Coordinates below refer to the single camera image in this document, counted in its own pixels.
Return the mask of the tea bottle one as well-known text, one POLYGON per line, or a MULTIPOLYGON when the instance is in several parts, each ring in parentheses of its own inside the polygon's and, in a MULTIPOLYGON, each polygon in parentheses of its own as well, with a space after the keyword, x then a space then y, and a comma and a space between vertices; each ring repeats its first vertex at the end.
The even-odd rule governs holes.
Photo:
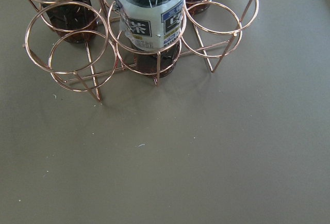
POLYGON ((175 67, 175 58, 184 0, 115 0, 121 16, 121 29, 135 50, 136 68, 139 72, 154 77, 170 74, 175 67))

